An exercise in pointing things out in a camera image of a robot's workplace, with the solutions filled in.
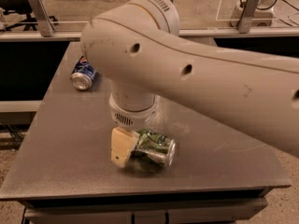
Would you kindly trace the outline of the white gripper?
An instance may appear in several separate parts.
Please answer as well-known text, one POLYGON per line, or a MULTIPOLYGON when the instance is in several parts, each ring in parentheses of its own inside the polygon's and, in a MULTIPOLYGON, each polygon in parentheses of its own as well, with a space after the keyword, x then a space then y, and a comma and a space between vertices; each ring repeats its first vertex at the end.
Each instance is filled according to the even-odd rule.
POLYGON ((119 126, 112 130, 111 160, 124 168, 140 134, 127 128, 143 128, 154 116, 160 96, 118 81, 110 81, 111 117, 119 126))

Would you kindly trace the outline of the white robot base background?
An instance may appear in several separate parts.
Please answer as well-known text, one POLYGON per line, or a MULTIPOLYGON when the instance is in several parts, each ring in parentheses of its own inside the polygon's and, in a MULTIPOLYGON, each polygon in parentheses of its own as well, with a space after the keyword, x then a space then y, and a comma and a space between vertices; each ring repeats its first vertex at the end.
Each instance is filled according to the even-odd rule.
MULTIPOLYGON (((277 0, 260 0, 253 15, 252 25, 257 27, 270 26, 275 17, 274 5, 276 4, 276 2, 277 0)), ((230 21, 230 24, 233 27, 237 26, 245 4, 245 0, 239 0, 236 2, 230 21)))

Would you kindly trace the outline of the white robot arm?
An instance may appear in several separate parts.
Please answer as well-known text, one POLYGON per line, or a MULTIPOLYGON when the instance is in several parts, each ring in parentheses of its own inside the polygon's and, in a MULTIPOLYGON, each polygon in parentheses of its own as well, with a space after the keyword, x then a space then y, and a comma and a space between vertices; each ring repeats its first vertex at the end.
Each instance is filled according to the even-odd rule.
POLYGON ((111 81, 110 107, 138 126, 162 96, 299 157, 299 62, 178 35, 169 0, 131 0, 83 29, 87 61, 111 81))

